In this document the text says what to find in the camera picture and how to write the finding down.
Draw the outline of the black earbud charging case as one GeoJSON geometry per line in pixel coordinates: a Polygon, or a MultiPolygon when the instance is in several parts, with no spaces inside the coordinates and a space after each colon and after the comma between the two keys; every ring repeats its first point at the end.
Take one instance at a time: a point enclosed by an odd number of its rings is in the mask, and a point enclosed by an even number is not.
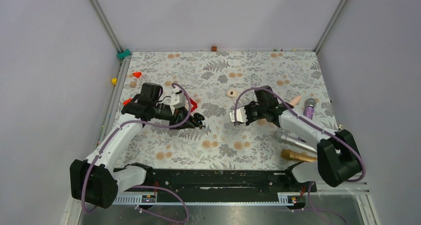
{"type": "Polygon", "coordinates": [[[196,127],[202,128],[204,127],[203,121],[205,120],[205,117],[200,113],[194,113],[193,114],[193,123],[196,127]]]}

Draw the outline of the beige earbud charging case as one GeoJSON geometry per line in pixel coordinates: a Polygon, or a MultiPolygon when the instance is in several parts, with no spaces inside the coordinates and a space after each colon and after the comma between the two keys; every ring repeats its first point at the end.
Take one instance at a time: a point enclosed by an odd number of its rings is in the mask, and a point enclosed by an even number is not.
{"type": "Polygon", "coordinates": [[[229,89],[226,92],[226,96],[229,97],[229,98],[236,98],[238,96],[238,92],[234,89],[229,89]]]}

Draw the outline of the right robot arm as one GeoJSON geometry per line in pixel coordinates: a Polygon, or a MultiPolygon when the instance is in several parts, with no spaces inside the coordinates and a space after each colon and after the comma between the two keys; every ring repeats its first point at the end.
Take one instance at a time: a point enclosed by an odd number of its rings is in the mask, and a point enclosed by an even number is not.
{"type": "Polygon", "coordinates": [[[351,132],[329,129],[298,114],[269,86],[253,87],[252,91],[257,101],[243,107],[235,104],[231,115],[234,124],[250,125],[265,119],[304,139],[317,152],[315,162],[301,162],[291,168],[284,181],[287,189],[297,191],[305,182],[320,180],[337,187],[343,182],[359,182],[366,176],[365,163],[351,132]]]}

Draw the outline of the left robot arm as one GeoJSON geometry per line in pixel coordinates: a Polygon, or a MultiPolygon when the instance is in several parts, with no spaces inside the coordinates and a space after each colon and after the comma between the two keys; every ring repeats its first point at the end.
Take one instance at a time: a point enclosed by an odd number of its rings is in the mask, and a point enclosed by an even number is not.
{"type": "Polygon", "coordinates": [[[130,141],[146,125],[169,130],[204,128],[205,117],[192,112],[192,102],[185,89],[172,84],[168,104],[160,98],[163,87],[143,83],[140,93],[126,103],[117,123],[101,144],[84,160],[70,165],[70,192],[74,199],[101,208],[112,205],[117,195],[138,186],[147,191],[154,178],[145,165],[128,165],[116,171],[117,160],[130,141]]]}

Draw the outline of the red plastic basket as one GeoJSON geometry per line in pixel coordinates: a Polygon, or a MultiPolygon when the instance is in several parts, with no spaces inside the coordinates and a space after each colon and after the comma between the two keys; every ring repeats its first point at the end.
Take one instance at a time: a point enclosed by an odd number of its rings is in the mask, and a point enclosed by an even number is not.
{"type": "Polygon", "coordinates": [[[198,108],[197,102],[195,102],[193,99],[190,99],[190,111],[194,112],[198,108]]]}

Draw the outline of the silver microphone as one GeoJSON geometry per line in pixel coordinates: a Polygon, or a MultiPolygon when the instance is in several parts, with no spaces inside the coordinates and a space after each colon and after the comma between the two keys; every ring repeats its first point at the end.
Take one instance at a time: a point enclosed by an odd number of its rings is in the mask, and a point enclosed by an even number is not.
{"type": "Polygon", "coordinates": [[[292,136],[289,136],[288,134],[282,132],[282,131],[275,131],[274,133],[274,138],[277,139],[278,141],[282,142],[282,143],[288,143],[292,146],[295,146],[296,148],[305,150],[307,152],[316,154],[317,151],[314,147],[310,146],[308,143],[294,138],[292,136]]]}

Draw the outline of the pink toy microphone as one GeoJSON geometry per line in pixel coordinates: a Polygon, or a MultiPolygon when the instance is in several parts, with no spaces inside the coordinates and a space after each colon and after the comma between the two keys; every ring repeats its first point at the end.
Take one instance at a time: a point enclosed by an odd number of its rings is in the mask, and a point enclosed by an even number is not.
{"type": "Polygon", "coordinates": [[[301,97],[301,95],[298,95],[298,96],[296,96],[295,98],[293,98],[290,102],[289,102],[289,104],[292,106],[292,107],[295,107],[300,101],[301,101],[301,99],[302,99],[302,97],[301,97]]]}

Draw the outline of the purple glitter microphone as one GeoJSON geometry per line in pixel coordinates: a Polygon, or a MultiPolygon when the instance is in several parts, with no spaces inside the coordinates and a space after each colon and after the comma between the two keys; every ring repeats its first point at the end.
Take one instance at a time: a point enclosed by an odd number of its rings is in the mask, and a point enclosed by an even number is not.
{"type": "Polygon", "coordinates": [[[306,101],[304,102],[303,115],[312,120],[314,117],[316,105],[317,102],[314,98],[306,99],[306,101]]]}

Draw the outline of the gold microphone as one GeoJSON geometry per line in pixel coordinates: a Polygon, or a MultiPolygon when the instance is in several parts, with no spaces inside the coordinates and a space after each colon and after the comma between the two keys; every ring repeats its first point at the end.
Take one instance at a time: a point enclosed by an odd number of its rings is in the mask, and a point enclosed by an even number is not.
{"type": "Polygon", "coordinates": [[[302,153],[294,152],[292,150],[282,150],[281,158],[285,160],[294,160],[301,162],[315,162],[317,161],[316,157],[308,156],[302,153]]]}

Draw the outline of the floral patterned mat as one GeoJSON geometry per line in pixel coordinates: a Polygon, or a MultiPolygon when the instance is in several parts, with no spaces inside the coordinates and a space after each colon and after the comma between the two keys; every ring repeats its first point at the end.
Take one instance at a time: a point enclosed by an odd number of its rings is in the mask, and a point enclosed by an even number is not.
{"type": "Polygon", "coordinates": [[[182,85],[205,117],[203,129],[169,130],[146,126],[129,143],[118,167],[139,162],[154,168],[278,170],[290,165],[283,149],[295,147],[274,138],[278,127],[265,120],[234,126],[229,112],[238,92],[239,106],[255,100],[253,87],[268,85],[284,101],[301,95],[295,106],[317,102],[314,121],[336,129],[318,58],[313,52],[135,52],[128,68],[120,102],[140,92],[145,82],[159,84],[169,95],[172,83],[182,85]],[[141,72],[140,78],[132,73],[141,72]],[[130,82],[137,83],[130,88],[130,82]]]}

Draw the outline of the orange block lower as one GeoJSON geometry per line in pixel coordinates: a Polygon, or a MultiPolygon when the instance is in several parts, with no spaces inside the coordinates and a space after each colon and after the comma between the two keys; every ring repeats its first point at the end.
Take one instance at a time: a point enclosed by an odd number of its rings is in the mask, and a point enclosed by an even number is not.
{"type": "Polygon", "coordinates": [[[123,105],[124,105],[124,106],[125,106],[125,105],[127,105],[128,103],[130,103],[130,102],[131,102],[131,100],[132,100],[132,98],[127,99],[126,101],[124,101],[124,102],[123,102],[123,105]]]}

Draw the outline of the orange triangle block upper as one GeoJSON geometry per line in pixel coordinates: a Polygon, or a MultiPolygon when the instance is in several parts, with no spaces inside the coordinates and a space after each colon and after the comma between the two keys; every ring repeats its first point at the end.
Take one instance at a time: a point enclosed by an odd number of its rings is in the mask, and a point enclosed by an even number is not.
{"type": "Polygon", "coordinates": [[[141,73],[141,72],[133,72],[133,73],[132,73],[132,75],[133,75],[135,78],[140,78],[140,77],[142,76],[142,73],[141,73]]]}

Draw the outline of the teal block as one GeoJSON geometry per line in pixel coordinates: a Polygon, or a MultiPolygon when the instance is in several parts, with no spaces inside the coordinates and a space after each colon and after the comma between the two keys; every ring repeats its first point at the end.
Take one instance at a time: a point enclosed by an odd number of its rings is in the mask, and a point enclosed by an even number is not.
{"type": "Polygon", "coordinates": [[[116,56],[119,60],[122,60],[129,55],[131,55],[131,52],[130,52],[129,49],[126,49],[125,51],[116,54],[116,56]]]}

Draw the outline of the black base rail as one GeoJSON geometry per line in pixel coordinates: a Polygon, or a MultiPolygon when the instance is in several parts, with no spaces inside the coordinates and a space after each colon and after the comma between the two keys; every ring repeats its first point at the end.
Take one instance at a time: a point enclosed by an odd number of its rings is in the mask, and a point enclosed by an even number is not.
{"type": "Polygon", "coordinates": [[[287,170],[157,169],[148,171],[145,188],[129,188],[156,196],[157,203],[175,203],[177,194],[190,204],[289,204],[317,187],[298,182],[287,170]]]}

